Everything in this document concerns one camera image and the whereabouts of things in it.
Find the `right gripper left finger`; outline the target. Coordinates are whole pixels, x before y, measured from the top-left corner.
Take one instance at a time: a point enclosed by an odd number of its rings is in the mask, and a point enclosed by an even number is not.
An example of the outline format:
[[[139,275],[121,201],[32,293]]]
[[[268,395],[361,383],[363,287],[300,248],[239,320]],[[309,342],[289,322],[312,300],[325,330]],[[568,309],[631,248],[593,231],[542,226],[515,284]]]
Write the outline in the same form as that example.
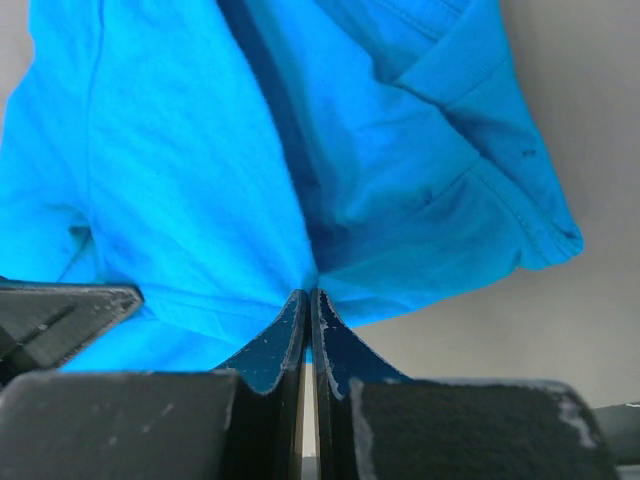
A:
[[[5,479],[297,479],[306,295],[206,373],[32,371],[1,383]]]

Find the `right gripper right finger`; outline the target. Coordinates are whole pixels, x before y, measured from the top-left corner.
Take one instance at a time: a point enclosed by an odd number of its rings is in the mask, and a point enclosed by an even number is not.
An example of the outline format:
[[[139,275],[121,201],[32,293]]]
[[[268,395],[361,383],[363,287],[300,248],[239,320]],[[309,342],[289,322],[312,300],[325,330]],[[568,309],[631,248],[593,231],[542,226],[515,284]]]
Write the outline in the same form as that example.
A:
[[[323,479],[614,479],[614,457],[568,385],[414,379],[311,297]]]

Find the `blue t shirt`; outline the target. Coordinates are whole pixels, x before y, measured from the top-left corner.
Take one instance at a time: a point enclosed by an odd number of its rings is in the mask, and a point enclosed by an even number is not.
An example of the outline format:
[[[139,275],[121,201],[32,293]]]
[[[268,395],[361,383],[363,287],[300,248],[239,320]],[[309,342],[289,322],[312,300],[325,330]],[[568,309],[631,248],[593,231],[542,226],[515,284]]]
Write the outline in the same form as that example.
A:
[[[495,1],[33,1],[1,273],[137,286],[71,361],[205,370],[295,289],[351,326],[579,254]]]

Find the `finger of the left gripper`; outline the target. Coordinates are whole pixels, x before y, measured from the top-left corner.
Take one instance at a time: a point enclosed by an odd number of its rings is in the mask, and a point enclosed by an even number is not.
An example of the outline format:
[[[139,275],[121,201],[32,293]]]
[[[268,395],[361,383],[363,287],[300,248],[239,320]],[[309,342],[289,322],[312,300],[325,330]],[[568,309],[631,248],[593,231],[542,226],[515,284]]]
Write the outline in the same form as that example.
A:
[[[1,383],[58,369],[131,317],[144,299],[131,285],[1,280]]]

